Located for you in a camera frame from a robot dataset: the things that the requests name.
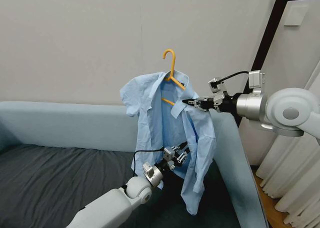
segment wooden floor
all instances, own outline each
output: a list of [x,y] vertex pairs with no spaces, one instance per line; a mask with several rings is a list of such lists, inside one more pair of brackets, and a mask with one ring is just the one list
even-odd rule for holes
[[266,217],[272,228],[291,228],[291,225],[283,223],[283,220],[288,215],[288,213],[280,212],[275,209],[275,205],[278,202],[278,199],[272,199],[262,191],[262,188],[259,186],[259,184],[262,182],[262,179],[256,176],[255,170],[253,170],[252,172],[254,174],[254,179],[259,189]]

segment shirt collar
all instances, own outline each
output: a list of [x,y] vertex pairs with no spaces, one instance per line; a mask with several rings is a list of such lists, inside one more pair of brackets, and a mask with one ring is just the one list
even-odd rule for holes
[[[154,98],[154,95],[159,88],[161,82],[164,80],[165,77],[169,76],[170,71],[167,73],[160,72],[158,79],[155,81],[155,83],[152,85],[149,98],[150,101]],[[176,119],[178,115],[182,112],[182,110],[187,106],[187,104],[183,103],[182,100],[193,98],[194,96],[197,96],[195,93],[194,89],[192,88],[192,85],[189,81],[189,77],[178,71],[174,71],[174,78],[176,78],[179,82],[184,84],[185,90],[182,90],[179,86],[176,86],[177,92],[178,92],[178,99],[177,100],[172,100],[174,102],[174,106],[171,109],[171,115]]]

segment white wall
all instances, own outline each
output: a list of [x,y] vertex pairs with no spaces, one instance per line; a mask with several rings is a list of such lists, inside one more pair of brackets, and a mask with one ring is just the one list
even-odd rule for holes
[[[284,26],[292,5],[309,6],[301,26]],[[319,11],[320,0],[288,2],[262,68],[268,95],[284,88],[305,87],[320,60]],[[242,119],[239,130],[250,163],[259,165],[276,135],[251,128],[247,119]]]
[[[249,70],[273,0],[0,0],[0,100],[121,104],[131,78]],[[243,78],[227,85],[242,90]]]

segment light blue shirt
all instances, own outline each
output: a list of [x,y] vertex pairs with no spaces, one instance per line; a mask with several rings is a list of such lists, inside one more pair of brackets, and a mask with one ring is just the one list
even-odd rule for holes
[[[173,172],[184,179],[181,196],[187,211],[196,215],[205,190],[203,180],[216,149],[214,126],[209,112],[182,102],[198,97],[189,77],[177,70],[174,72],[174,77],[184,84],[185,90],[182,90],[172,81],[164,81],[166,76],[168,73],[158,72],[133,78],[120,90],[120,95],[127,107],[127,115],[138,116],[136,150],[157,150],[187,141],[190,149],[188,159]],[[137,153],[137,175],[143,176],[143,163],[155,164],[161,158],[161,152]]]

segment sofa backrest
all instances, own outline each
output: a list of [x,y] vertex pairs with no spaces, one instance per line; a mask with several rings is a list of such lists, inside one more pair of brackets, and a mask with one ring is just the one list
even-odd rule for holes
[[122,105],[0,102],[0,149],[16,144],[133,152],[137,118]]

